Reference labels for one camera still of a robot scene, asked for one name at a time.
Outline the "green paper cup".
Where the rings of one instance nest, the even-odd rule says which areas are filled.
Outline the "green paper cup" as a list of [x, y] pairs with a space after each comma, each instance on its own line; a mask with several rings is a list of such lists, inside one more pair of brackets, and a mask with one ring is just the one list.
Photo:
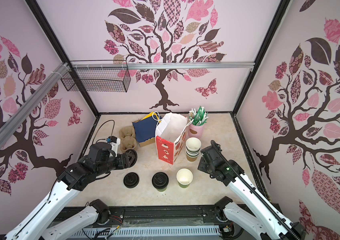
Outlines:
[[156, 188], [156, 190], [159, 191], [159, 192], [164, 192], [166, 189], [167, 189], [167, 187], [164, 187], [164, 188], [161, 188], [161, 189]]
[[194, 179], [193, 173], [189, 169], [180, 169], [177, 172], [177, 181], [181, 188], [187, 188]]

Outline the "black cup lid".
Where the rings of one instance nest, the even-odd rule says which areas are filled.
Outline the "black cup lid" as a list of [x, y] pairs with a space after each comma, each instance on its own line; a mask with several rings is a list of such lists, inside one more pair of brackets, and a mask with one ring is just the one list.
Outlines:
[[152, 185], [154, 188], [164, 188], [167, 187], [169, 184], [169, 177], [164, 172], [158, 172], [153, 175], [152, 178]]
[[127, 161], [128, 168], [133, 167], [136, 164], [137, 159], [138, 159], [137, 152], [135, 150], [127, 150], [125, 154], [127, 155], [127, 158], [128, 158], [128, 161]]

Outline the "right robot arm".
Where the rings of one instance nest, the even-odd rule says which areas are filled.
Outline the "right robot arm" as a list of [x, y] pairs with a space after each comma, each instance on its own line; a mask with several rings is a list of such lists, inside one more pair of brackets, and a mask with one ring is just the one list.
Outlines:
[[198, 169], [211, 179], [222, 182], [248, 207], [245, 211], [228, 197], [215, 204], [215, 215], [221, 222], [233, 222], [257, 240], [303, 240], [306, 230], [292, 222], [274, 207], [252, 184], [245, 171], [233, 160], [227, 160], [214, 140], [201, 150]]

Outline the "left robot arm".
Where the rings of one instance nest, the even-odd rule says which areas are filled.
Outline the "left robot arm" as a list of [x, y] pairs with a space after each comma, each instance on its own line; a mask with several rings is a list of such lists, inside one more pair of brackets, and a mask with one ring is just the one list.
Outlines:
[[0, 240], [65, 240], [94, 223], [104, 225], [111, 216], [110, 208], [97, 199], [74, 216], [51, 227], [66, 205], [89, 184], [108, 177], [113, 170], [134, 166], [134, 150], [119, 154], [117, 144], [96, 143], [88, 155], [68, 166], [54, 182], [51, 191], [13, 230], [0, 235]]

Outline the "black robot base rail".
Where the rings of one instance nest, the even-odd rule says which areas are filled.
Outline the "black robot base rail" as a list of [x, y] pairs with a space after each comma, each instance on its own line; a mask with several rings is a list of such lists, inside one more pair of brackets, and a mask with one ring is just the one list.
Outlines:
[[[234, 230], [224, 231], [225, 226], [233, 222], [221, 222], [215, 215], [214, 205], [189, 205], [189, 206], [130, 206], [130, 207], [109, 207], [111, 216], [104, 224], [94, 223], [90, 226], [95, 228], [108, 227], [171, 227], [171, 226], [218, 226], [221, 237], [224, 239], [236, 239], [240, 234]], [[75, 208], [64, 208], [51, 223], [51, 227], [74, 216], [81, 210]]]

